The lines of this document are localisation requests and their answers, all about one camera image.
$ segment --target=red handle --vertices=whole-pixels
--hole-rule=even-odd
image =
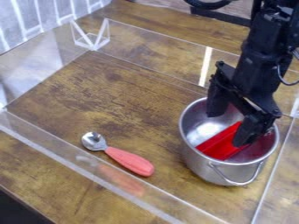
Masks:
[[[105,153],[132,172],[149,177],[155,172],[155,167],[144,158],[124,150],[107,147]]]

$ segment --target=metal bracket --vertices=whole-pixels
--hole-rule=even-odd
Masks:
[[[93,33],[85,33],[76,21],[69,22],[73,42],[76,46],[88,48],[91,51],[96,51],[109,42],[109,29],[108,19],[103,20],[97,35]]]

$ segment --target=wooden table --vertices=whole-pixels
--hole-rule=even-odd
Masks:
[[[233,24],[120,0],[84,17],[80,23],[96,30],[92,21],[101,17],[232,53],[239,53],[248,32]],[[183,163],[177,130],[183,109],[205,96],[205,91],[103,53],[87,52],[6,109],[81,149],[81,135],[100,130],[111,145],[152,161],[155,175],[140,179],[220,220],[249,223],[292,118],[284,116],[277,121],[280,146],[256,181],[247,187],[212,185],[200,180]],[[0,141],[4,146],[0,149],[1,187],[50,220],[57,223],[164,223],[161,216],[115,195],[5,133],[0,133]],[[93,155],[117,166],[103,152]],[[187,214],[181,220],[197,222]]]

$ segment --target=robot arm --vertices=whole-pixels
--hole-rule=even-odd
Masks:
[[[281,116],[273,92],[281,82],[287,84],[284,75],[299,46],[299,1],[265,0],[261,7],[256,0],[255,7],[257,2],[237,67],[217,62],[209,81],[208,116],[223,115],[229,103],[244,115],[233,138],[237,147],[253,143]]]

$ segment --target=orange rubber handle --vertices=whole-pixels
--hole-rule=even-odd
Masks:
[[[113,147],[107,147],[105,153],[132,172],[149,177],[155,172],[155,167],[148,160],[136,154]]]

